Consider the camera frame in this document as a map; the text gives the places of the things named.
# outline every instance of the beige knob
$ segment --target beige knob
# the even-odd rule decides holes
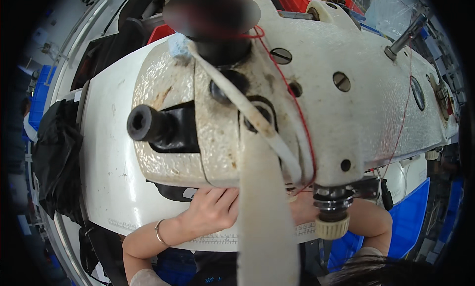
[[[325,240],[335,240],[342,238],[348,231],[350,215],[345,212],[346,217],[337,222],[324,222],[317,217],[315,220],[315,233],[318,238]]]
[[[431,161],[431,160],[437,160],[439,158],[439,153],[435,150],[428,151],[425,153],[426,160]]]

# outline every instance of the silver bracelet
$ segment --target silver bracelet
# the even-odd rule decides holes
[[[157,239],[165,246],[167,247],[170,247],[170,245],[168,245],[167,243],[165,243],[162,238],[160,237],[160,234],[158,233],[158,226],[160,225],[160,223],[165,220],[165,219],[162,219],[160,221],[158,221],[157,225],[155,226],[155,234],[157,235]]]

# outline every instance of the red thread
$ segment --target red thread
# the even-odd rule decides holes
[[[394,158],[394,153],[396,152],[396,149],[398,148],[398,144],[399,144],[399,138],[401,137],[401,133],[402,133],[402,128],[404,127],[404,121],[406,120],[406,112],[407,112],[407,104],[409,103],[409,97],[411,96],[411,82],[412,82],[412,47],[411,47],[411,40],[412,40],[412,37],[409,39],[409,49],[411,49],[411,54],[410,54],[410,68],[409,68],[409,93],[407,94],[407,100],[406,100],[406,108],[404,109],[404,115],[402,116],[402,124],[401,124],[401,128],[399,129],[399,134],[398,134],[398,139],[396,140],[396,146],[394,147],[394,151],[392,152],[392,155],[391,155],[391,158],[389,159],[389,163],[386,168],[386,170],[384,171],[384,175],[383,175],[383,179],[384,177],[386,176],[386,173],[388,172],[388,169],[389,169],[389,164],[391,164],[391,161],[392,159]]]
[[[259,35],[257,29],[260,29],[262,34]],[[299,115],[300,115],[300,119],[302,120],[302,124],[304,125],[304,129],[305,129],[305,134],[306,134],[306,137],[307,137],[307,140],[308,140],[308,145],[310,147],[310,154],[312,155],[312,163],[313,163],[313,177],[312,179],[310,180],[310,182],[307,183],[307,185],[302,188],[297,194],[299,194],[300,192],[302,192],[305,188],[307,188],[308,186],[312,185],[313,182],[315,182],[315,179],[317,177],[317,164],[316,164],[316,161],[315,161],[315,153],[313,152],[313,145],[312,145],[312,140],[310,138],[310,132],[308,131],[308,128],[307,128],[307,123],[305,122],[305,118],[304,118],[304,114],[302,113],[302,110],[300,108],[300,105],[298,104],[298,101],[297,101],[297,97],[295,96],[294,92],[292,91],[292,89],[290,88],[287,80],[285,79],[285,76],[284,74],[282,73],[282,70],[279,68],[279,65],[277,64],[276,60],[274,59],[274,57],[272,57],[272,55],[270,54],[270,51],[269,49],[266,47],[266,45],[264,44],[264,42],[262,41],[262,37],[265,36],[265,32],[264,32],[264,29],[260,28],[259,26],[256,25],[256,27],[254,28],[254,30],[256,31],[256,33],[258,34],[256,36],[256,38],[258,38],[262,44],[262,46],[264,46],[264,49],[265,51],[267,52],[267,55],[269,55],[269,58],[272,60],[272,62],[274,63],[275,67],[277,68],[277,70],[279,71],[280,73],[280,76],[282,77],[282,80],[284,81],[284,83],[286,84],[287,86],[287,90],[288,92],[290,93],[290,95],[292,96],[292,98],[294,99],[295,101],[295,104],[297,106],[297,109],[298,109],[298,112],[299,112]]]

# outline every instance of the woman's hair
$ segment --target woman's hair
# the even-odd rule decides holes
[[[434,267],[406,259],[360,256],[349,259],[331,286],[419,286],[434,276]]]
[[[21,110],[21,115],[22,116],[24,116],[26,114],[29,103],[30,103],[30,101],[29,101],[28,97],[23,98],[23,100],[21,101],[20,110]]]

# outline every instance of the black bag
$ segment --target black bag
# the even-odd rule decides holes
[[[79,151],[83,137],[76,124],[79,102],[61,100],[39,123],[32,159],[39,180],[39,204],[53,219],[55,211],[84,226],[79,199]]]

